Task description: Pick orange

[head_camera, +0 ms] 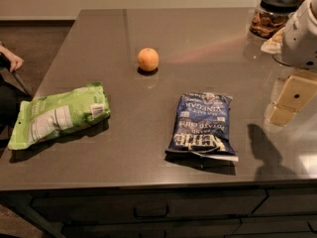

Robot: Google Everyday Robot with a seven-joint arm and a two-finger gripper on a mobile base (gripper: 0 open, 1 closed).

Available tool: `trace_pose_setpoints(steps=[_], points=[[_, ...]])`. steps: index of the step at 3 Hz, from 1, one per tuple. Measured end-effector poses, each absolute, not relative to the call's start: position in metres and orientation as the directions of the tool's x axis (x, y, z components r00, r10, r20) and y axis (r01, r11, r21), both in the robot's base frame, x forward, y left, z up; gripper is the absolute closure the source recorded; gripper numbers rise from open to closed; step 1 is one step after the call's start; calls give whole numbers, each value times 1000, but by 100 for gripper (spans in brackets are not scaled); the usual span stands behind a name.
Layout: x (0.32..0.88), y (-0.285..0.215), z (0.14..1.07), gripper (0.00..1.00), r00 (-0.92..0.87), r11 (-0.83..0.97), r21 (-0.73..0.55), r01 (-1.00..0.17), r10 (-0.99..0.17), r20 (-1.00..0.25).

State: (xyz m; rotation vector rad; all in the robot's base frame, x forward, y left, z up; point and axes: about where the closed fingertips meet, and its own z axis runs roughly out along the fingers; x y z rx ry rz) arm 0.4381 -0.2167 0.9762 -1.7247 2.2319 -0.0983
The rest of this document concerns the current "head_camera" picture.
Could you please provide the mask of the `person's hand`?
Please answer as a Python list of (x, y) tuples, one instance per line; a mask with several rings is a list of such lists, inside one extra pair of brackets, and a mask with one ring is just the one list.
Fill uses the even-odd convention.
[(18, 70), (24, 63), (23, 59), (21, 59), (3, 46), (0, 46), (0, 53), (4, 55), (10, 62), (9, 70), (11, 72)]

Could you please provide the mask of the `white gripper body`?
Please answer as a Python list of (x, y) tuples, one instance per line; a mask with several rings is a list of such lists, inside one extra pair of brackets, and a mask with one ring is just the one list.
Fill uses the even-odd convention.
[(305, 0), (286, 23), (281, 57), (290, 66), (317, 70), (317, 0)]

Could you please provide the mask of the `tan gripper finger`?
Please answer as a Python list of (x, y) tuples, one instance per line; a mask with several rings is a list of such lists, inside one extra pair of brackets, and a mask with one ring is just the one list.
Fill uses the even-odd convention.
[(274, 126), (287, 125), (317, 95), (317, 73), (298, 70), (279, 79), (266, 109), (266, 121)]

